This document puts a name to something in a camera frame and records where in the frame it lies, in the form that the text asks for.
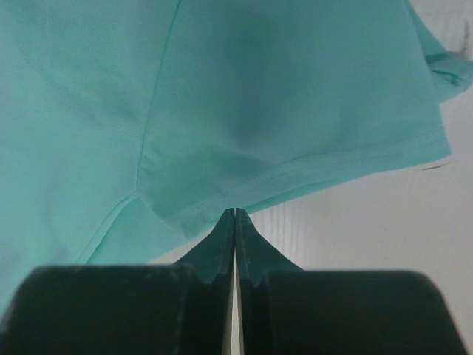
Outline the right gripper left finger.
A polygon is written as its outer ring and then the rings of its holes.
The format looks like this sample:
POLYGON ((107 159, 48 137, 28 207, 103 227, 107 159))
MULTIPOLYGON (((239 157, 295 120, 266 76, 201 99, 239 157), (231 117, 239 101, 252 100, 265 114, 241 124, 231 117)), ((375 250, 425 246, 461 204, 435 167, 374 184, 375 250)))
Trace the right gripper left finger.
POLYGON ((1 319, 3 354, 228 354, 235 211, 170 265, 43 266, 1 319))

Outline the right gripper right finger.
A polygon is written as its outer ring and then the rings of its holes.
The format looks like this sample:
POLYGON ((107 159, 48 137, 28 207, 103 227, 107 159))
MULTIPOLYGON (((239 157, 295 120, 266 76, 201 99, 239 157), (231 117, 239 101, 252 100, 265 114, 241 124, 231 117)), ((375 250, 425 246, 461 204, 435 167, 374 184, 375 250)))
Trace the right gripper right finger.
POLYGON ((305 271, 235 213, 244 354, 464 354, 443 296, 415 271, 305 271))

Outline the teal t-shirt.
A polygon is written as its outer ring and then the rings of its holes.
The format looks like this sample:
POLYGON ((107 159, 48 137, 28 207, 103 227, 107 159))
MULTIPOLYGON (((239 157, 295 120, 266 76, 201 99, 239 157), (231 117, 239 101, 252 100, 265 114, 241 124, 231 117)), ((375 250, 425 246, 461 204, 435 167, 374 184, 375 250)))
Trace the teal t-shirt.
POLYGON ((1 306, 38 266, 444 159, 471 85, 408 1, 3 1, 1 306))

